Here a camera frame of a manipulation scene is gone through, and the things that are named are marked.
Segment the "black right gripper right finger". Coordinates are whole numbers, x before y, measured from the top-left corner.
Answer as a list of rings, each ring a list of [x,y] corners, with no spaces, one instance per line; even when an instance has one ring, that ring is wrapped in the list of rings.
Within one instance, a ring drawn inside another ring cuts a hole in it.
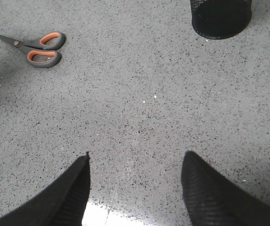
[[[194,226],[270,226],[270,206],[251,196],[193,151],[181,170],[183,199]]]

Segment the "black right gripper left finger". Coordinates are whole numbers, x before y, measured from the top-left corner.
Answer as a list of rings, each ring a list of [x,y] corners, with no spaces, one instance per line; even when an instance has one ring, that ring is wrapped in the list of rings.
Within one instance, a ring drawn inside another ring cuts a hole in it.
[[[90,194],[89,154],[31,200],[0,218],[0,226],[80,226]]]

